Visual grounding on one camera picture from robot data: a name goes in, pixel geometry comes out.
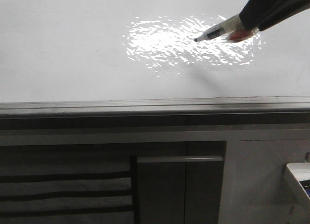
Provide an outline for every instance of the marker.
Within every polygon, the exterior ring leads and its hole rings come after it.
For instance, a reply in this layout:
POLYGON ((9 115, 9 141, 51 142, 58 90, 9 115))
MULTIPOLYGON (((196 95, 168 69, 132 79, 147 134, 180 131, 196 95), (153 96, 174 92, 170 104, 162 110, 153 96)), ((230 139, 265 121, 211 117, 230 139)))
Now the marker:
POLYGON ((202 40, 212 40, 223 34, 225 34, 225 30, 221 27, 221 23, 207 29, 201 36, 194 39, 195 42, 200 42, 202 40))
POLYGON ((223 34, 230 33, 242 25, 239 15, 235 15, 211 28, 207 29, 201 36, 194 39, 195 42, 212 40, 223 34))

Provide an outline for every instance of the white surface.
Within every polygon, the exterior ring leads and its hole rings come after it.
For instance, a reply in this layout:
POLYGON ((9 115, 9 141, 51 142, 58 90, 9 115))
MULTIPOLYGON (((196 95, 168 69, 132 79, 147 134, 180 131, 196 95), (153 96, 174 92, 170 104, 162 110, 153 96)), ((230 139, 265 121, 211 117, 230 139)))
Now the white surface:
POLYGON ((287 168, 292 172, 297 181, 310 179, 310 163, 291 163, 287 168))
POLYGON ((0 0, 0 103, 310 95, 309 10, 193 42, 247 1, 0 0))

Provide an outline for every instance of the cabinet door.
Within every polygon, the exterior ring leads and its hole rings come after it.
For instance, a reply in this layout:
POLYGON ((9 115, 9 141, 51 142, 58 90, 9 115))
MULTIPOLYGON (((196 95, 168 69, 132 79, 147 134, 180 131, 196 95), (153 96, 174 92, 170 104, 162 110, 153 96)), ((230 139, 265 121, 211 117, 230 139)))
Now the cabinet door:
MULTIPOLYGON (((223 155, 225 142, 189 142, 188 155, 223 155)), ((185 224, 217 224, 224 162, 186 163, 185 224)))
MULTIPOLYGON (((186 143, 161 143, 148 156, 186 155, 186 143)), ((138 164, 141 224, 183 224, 185 163, 138 164)))

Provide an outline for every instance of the whiteboard frame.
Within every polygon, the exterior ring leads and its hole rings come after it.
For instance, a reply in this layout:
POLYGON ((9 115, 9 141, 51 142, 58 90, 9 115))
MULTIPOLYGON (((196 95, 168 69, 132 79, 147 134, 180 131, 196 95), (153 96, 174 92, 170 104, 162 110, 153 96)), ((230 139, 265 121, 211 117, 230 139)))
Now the whiteboard frame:
POLYGON ((0 103, 0 119, 310 112, 310 96, 0 103))

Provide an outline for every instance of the white container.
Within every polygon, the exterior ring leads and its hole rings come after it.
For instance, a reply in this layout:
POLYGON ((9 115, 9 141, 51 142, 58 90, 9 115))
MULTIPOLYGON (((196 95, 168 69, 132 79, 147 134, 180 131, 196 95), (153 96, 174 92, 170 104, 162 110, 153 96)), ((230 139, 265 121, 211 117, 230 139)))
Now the white container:
POLYGON ((310 213, 310 197, 300 183, 310 179, 310 163, 288 163, 284 177, 299 202, 310 213))

